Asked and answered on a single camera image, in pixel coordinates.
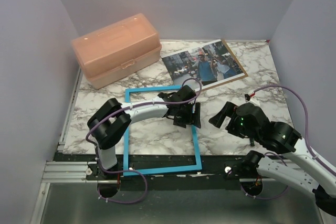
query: marble tabletop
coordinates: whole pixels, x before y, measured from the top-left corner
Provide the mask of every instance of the marble tabletop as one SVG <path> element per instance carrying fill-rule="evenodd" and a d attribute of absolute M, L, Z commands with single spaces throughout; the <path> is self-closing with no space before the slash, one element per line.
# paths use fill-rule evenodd
<path fill-rule="evenodd" d="M 207 41 L 162 41 L 161 55 L 190 47 L 198 47 Z M 201 102 L 201 124 L 197 129 L 201 155 L 245 155 L 250 150 L 265 152 L 266 149 L 248 139 L 241 139 L 217 129 L 208 123 L 224 106 L 226 101 L 235 104 L 245 102 L 244 94 L 257 87 L 279 83 L 276 68 L 265 41 L 228 41 L 227 44 L 246 70 L 248 77 L 203 91 L 197 101 Z M 93 154 L 93 145 L 85 141 L 86 125 L 90 117 L 109 99 L 124 101 L 127 88 L 170 86 L 173 84 L 162 60 L 99 90 L 81 76 L 75 108 L 65 137 L 65 154 Z M 135 93 L 131 101 L 147 100 L 157 93 Z M 281 89 L 261 90 L 256 97 L 261 108 L 271 120 L 292 124 L 286 99 Z M 123 139 L 116 145 L 116 153 L 123 153 Z M 130 126 L 130 154 L 193 155 L 194 148 L 190 127 L 174 126 L 171 120 L 148 119 Z"/>

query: blue frame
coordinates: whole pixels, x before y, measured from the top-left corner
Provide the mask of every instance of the blue frame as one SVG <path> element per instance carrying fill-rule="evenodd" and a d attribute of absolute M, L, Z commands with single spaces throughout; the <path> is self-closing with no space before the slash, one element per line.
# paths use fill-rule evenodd
<path fill-rule="evenodd" d="M 161 87 L 150 87 L 150 88 L 137 88 L 137 89 L 126 89 L 125 90 L 125 102 L 131 102 L 131 93 L 136 92 L 153 92 L 153 91 L 172 91 L 172 90 L 179 90 L 181 86 L 161 86 Z M 190 170 L 202 170 L 202 162 L 201 162 L 201 154 L 199 146 L 198 146 L 198 138 L 196 133 L 196 127 L 192 125 L 191 131 L 193 134 L 193 142 L 194 142 L 194 149 L 195 149 L 195 158 L 196 158 L 196 165 L 186 165 L 186 166 L 174 166 L 174 167 L 164 167 L 164 168 L 150 168 L 150 169 L 140 169 L 137 170 L 142 174 L 161 174 L 161 173 L 175 173 L 175 172 L 186 172 Z M 130 131 L 129 127 L 125 131 L 124 134 L 124 170 L 129 169 L 129 136 Z M 124 176 L 135 176 L 136 173 L 124 173 Z"/>

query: photograph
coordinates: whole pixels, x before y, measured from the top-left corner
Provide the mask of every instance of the photograph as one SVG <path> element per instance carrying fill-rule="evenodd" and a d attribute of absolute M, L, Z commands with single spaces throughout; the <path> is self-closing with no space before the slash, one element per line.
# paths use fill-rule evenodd
<path fill-rule="evenodd" d="M 205 89 L 242 79 L 247 76 L 236 56 L 222 40 L 162 56 L 174 85 L 188 78 L 196 78 Z M 193 89 L 198 84 L 188 83 Z"/>

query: storage box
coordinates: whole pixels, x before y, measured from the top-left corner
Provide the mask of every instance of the storage box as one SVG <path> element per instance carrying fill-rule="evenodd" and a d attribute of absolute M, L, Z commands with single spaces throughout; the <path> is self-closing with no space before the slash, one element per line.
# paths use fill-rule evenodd
<path fill-rule="evenodd" d="M 99 89 L 160 58 L 159 34 L 143 14 L 72 41 L 83 73 Z"/>

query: blue shirt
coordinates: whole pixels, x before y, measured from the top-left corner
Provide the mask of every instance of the blue shirt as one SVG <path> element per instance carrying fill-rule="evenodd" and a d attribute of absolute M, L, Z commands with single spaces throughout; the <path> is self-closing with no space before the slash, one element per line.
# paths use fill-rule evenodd
<path fill-rule="evenodd" d="M 215 80 L 215 76 L 212 73 L 211 66 L 207 61 L 199 61 L 198 65 L 198 73 L 201 76 L 202 81 L 213 81 Z"/>

